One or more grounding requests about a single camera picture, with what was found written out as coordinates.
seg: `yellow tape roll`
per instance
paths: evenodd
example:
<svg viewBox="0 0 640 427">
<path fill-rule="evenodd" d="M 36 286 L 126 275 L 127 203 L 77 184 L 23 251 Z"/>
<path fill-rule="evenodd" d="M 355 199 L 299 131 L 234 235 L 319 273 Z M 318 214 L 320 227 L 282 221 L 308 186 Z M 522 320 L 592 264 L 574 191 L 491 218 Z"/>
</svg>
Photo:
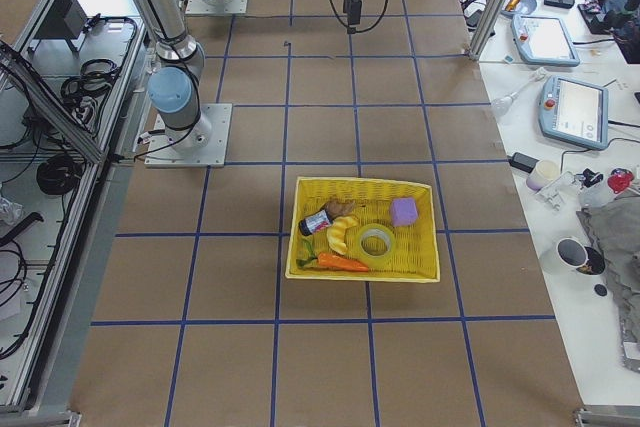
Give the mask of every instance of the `yellow tape roll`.
<svg viewBox="0 0 640 427">
<path fill-rule="evenodd" d="M 355 255 L 370 268 L 387 266 L 396 250 L 396 237 L 388 227 L 381 224 L 363 225 L 356 234 Z"/>
</svg>

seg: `blue-bordered device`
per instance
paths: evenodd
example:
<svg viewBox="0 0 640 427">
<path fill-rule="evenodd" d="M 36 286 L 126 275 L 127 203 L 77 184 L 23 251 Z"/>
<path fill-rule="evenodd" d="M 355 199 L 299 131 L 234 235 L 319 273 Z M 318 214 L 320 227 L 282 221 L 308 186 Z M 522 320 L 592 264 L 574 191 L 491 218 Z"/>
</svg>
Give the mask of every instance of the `blue-bordered device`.
<svg viewBox="0 0 640 427">
<path fill-rule="evenodd" d="M 575 67 L 580 57 L 562 19 L 516 14 L 511 19 L 513 39 L 527 64 Z"/>
<path fill-rule="evenodd" d="M 542 88 L 538 119 L 542 133 L 589 149 L 607 148 L 607 89 L 553 76 Z"/>
</svg>

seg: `blue joint cap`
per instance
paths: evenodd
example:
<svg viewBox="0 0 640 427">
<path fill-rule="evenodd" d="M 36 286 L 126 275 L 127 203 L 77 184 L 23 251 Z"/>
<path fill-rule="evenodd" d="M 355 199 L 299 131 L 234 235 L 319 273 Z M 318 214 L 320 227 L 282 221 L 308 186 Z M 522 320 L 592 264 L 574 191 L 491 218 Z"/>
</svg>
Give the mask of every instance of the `blue joint cap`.
<svg viewBox="0 0 640 427">
<path fill-rule="evenodd" d="M 153 105 L 164 114 L 175 114 L 191 100 L 193 84 L 189 76 L 177 67 L 164 67 L 153 74 L 147 86 Z"/>
</svg>

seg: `tape roll hole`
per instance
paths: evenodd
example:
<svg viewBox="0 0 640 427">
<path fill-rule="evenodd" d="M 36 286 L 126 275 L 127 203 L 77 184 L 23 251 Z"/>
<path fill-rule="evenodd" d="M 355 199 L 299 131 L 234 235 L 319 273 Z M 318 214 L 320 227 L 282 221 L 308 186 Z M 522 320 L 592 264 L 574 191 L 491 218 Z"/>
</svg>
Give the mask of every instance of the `tape roll hole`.
<svg viewBox="0 0 640 427">
<path fill-rule="evenodd" d="M 391 238 L 382 230 L 371 229 L 362 235 L 360 245 L 367 254 L 381 257 L 391 249 Z"/>
</svg>

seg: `bottle label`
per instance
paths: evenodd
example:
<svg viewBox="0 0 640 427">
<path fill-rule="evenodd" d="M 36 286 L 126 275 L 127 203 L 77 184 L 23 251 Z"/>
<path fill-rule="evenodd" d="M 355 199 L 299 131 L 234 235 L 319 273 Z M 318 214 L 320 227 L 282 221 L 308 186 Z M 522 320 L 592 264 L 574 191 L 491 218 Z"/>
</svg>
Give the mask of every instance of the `bottle label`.
<svg viewBox="0 0 640 427">
<path fill-rule="evenodd" d="M 304 221 L 305 224 L 307 224 L 307 229 L 309 229 L 309 232 L 312 234 L 315 234 L 322 229 L 326 229 L 331 225 L 331 220 L 324 209 L 317 214 L 310 215 L 304 219 Z"/>
</svg>

